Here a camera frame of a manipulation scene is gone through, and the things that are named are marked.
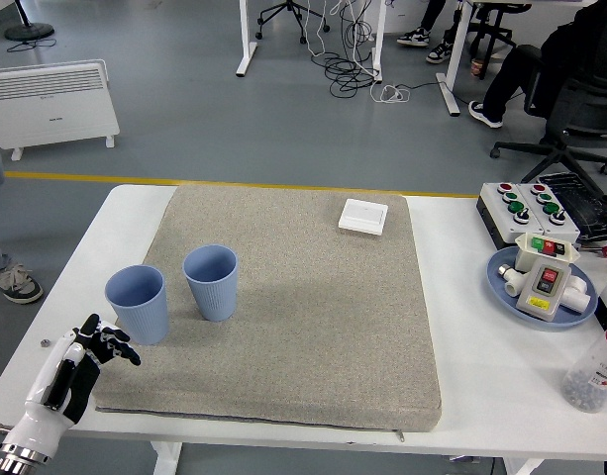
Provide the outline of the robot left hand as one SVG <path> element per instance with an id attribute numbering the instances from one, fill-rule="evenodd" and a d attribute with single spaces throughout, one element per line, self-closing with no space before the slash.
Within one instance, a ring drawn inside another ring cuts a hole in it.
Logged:
<path id="1" fill-rule="evenodd" d="M 55 344 L 31 386 L 20 421 L 6 435 L 0 468 L 30 468 L 53 459 L 60 439 L 84 415 L 101 367 L 114 358 L 141 358 L 120 328 L 90 315 Z"/>

